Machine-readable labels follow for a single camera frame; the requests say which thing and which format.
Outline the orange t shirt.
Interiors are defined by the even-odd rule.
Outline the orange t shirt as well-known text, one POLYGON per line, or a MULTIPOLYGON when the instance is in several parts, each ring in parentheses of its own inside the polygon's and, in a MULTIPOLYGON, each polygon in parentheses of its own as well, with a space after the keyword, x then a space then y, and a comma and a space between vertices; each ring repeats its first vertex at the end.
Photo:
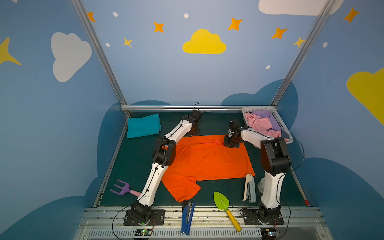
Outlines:
POLYGON ((224 146, 224 135, 184 137, 177 143, 176 157, 162 177, 162 183, 181 203, 201 189, 198 181, 255 176, 245 144, 224 146))

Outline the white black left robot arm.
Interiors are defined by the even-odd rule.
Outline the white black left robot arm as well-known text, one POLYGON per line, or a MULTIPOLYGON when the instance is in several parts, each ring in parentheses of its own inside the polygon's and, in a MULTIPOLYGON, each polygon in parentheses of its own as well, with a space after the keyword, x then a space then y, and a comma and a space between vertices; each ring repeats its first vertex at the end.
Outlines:
POLYGON ((151 210, 155 201, 162 177, 176 158, 178 142, 184 137, 193 137, 200 133, 199 121, 202 113, 197 110, 185 115, 179 124, 163 137, 159 137, 155 144, 153 163, 148 180, 130 212, 140 223, 146 223, 151 217, 151 210))

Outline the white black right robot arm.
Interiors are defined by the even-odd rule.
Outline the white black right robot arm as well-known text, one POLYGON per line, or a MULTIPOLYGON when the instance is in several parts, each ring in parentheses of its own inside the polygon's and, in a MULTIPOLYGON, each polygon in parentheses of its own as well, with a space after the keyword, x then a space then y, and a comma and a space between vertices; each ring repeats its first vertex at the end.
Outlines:
POLYGON ((281 189, 287 171, 292 166, 291 157, 286 141, 282 137, 273 138, 250 127, 230 127, 229 134, 224 138, 224 146, 238 148, 242 142, 249 142, 261 150, 265 186, 258 218, 265 223, 281 215, 281 189))

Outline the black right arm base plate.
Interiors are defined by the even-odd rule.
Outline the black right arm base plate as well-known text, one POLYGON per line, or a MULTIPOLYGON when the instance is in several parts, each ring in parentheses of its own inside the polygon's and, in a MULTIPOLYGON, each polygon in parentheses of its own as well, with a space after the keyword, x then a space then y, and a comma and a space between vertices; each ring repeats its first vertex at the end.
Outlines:
POLYGON ((241 208, 240 214, 246 225, 283 225, 284 219, 280 212, 267 215, 264 210, 241 208))

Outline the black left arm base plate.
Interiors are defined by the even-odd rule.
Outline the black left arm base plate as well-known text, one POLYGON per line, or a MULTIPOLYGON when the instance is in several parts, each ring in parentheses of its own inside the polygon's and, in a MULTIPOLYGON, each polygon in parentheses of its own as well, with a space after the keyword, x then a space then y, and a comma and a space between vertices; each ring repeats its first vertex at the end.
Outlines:
POLYGON ((124 218, 124 226, 163 226, 165 220, 165 210, 148 210, 139 213, 128 210, 124 218))

